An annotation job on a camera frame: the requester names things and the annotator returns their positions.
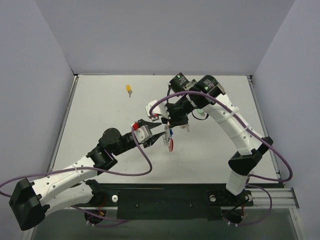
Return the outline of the key with blue tag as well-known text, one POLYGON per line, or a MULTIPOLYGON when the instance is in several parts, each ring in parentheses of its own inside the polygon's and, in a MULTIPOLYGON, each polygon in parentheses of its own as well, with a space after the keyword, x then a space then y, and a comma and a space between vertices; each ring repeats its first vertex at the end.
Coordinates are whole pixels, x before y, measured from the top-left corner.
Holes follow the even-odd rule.
POLYGON ((173 136, 173 134, 174 134, 174 133, 173 133, 173 129, 172 129, 172 128, 170 128, 170 129, 169 129, 169 135, 170 135, 170 137, 172 137, 172 136, 173 136))

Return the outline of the key with green tag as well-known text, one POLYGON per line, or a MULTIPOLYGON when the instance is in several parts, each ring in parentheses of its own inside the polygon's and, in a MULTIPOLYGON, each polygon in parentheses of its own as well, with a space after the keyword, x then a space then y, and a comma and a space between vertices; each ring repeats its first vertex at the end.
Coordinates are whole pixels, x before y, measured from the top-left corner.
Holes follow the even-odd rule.
POLYGON ((198 108, 196 111, 200 116, 202 116, 202 117, 206 116, 206 113, 202 109, 198 108))

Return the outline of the keys with black tags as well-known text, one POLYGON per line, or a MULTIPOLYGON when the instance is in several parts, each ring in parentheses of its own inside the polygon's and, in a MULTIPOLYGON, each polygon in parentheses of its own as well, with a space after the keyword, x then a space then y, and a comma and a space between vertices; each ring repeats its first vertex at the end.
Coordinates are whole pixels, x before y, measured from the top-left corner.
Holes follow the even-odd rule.
POLYGON ((187 130, 187 132, 190 131, 189 127, 190 127, 190 125, 188 123, 180 126, 181 129, 187 130))

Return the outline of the aluminium front rail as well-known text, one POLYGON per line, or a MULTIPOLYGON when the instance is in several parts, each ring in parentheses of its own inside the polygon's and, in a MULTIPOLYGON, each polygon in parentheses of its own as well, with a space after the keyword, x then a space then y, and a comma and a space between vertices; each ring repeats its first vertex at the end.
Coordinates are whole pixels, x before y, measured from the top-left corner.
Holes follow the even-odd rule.
MULTIPOLYGON (((299 203, 293 188, 266 188, 272 200, 272 209, 299 209, 299 203)), ((261 189, 250 189, 253 197, 251 208, 269 209, 270 198, 261 189)))

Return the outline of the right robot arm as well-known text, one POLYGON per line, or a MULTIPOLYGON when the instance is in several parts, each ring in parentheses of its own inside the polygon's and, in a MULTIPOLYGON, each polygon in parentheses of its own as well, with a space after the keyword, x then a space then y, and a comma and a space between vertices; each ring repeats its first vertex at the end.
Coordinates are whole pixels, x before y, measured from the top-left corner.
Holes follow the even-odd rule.
POLYGON ((237 151, 228 161, 231 174, 223 198, 230 205, 236 204, 248 184, 251 171, 274 143, 273 140, 254 132, 213 76, 189 81, 179 73, 168 86, 174 93, 193 91, 194 94, 184 94, 176 103, 166 103, 167 115, 162 119, 163 123, 169 123, 171 128, 182 126, 188 123, 188 114, 201 109, 215 120, 235 145, 237 151))

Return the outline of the metal key organiser red handle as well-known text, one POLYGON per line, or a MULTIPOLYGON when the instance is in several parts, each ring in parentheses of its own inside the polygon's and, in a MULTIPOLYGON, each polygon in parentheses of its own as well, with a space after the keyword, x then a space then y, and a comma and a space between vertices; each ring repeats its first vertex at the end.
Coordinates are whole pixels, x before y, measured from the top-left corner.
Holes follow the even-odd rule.
POLYGON ((163 141, 163 145, 167 146, 168 151, 172 152, 174 150, 174 140, 173 140, 173 136, 170 137, 170 133, 169 133, 169 125, 165 125, 164 126, 164 135, 162 136, 162 141, 163 141))

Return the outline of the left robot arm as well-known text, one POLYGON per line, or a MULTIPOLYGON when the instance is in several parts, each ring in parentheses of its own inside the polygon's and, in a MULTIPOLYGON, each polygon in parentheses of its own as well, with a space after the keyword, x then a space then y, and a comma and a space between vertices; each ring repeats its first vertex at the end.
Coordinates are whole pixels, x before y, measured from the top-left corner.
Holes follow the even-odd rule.
POLYGON ((104 193, 92 180, 108 173, 117 164, 116 156, 133 148, 152 146, 163 133, 152 134, 161 123, 140 119, 131 125, 131 131, 121 134, 116 128, 108 128, 87 155, 70 166, 44 174, 29 181, 20 177, 9 199, 9 206, 22 231, 41 223, 46 216, 77 204, 99 205, 104 193))

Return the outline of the key with yellow tag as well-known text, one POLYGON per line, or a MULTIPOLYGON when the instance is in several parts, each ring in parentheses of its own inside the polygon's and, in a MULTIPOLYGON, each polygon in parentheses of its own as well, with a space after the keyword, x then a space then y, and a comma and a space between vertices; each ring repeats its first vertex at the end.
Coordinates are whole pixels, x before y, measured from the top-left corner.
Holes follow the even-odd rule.
POLYGON ((129 84, 126 85, 126 91, 129 95, 129 97, 131 97, 131 94, 132 94, 132 89, 131 89, 131 86, 129 84))

